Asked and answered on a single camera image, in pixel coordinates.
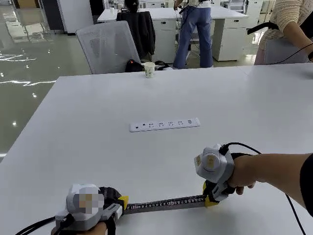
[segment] human hand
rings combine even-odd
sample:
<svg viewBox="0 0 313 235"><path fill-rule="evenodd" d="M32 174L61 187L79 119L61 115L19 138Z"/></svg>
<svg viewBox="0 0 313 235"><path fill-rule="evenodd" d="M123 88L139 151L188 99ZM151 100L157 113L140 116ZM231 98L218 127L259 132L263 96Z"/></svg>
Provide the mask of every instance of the human hand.
<svg viewBox="0 0 313 235"><path fill-rule="evenodd" d="M229 186L236 188L238 195L244 193L244 187L253 188L256 182L255 171L252 167L252 158L255 156L240 156L234 160L235 168L228 180Z"/></svg>
<svg viewBox="0 0 313 235"><path fill-rule="evenodd" d="M77 235L105 235L106 230L107 230L107 225L104 222L100 222L96 226L94 226L92 229L83 233L79 233ZM54 228L51 231L51 235L54 235L55 231L56 231L56 228Z"/></svg>

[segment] black jacket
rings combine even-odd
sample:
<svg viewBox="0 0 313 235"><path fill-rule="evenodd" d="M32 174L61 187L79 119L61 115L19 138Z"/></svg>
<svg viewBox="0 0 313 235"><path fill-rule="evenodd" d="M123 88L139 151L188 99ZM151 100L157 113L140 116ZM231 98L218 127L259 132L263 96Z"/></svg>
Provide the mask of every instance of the black jacket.
<svg viewBox="0 0 313 235"><path fill-rule="evenodd" d="M128 22L140 59L155 53L156 33L149 11L118 13L116 20Z"/></svg>

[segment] gray mesh chair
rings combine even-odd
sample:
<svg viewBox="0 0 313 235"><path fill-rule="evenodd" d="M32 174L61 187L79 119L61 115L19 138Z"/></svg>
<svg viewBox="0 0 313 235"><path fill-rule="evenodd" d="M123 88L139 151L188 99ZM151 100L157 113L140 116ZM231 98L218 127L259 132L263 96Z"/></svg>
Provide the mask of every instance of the gray mesh chair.
<svg viewBox="0 0 313 235"><path fill-rule="evenodd" d="M92 74L125 72L127 61L140 63L126 21L95 24L76 31Z"/></svg>

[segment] power outlet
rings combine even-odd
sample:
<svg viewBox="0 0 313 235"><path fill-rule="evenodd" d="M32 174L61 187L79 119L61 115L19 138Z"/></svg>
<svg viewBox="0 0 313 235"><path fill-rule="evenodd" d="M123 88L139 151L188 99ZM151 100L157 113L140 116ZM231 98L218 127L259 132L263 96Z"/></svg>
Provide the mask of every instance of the power outlet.
<svg viewBox="0 0 313 235"><path fill-rule="evenodd" d="M196 126L200 126L200 121L198 118L169 120L169 121L145 121L139 123L131 123L129 125L129 131L130 132L154 131Z"/></svg>

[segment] paper cup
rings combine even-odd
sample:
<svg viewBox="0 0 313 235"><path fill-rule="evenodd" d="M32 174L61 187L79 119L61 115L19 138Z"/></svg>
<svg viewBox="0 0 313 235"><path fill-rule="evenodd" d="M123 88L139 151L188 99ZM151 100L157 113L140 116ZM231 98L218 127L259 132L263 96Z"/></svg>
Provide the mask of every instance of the paper cup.
<svg viewBox="0 0 313 235"><path fill-rule="evenodd" d="M146 78L153 78L153 75L155 73L155 63L153 62L146 62L143 64L145 67L145 73L146 73Z"/></svg>

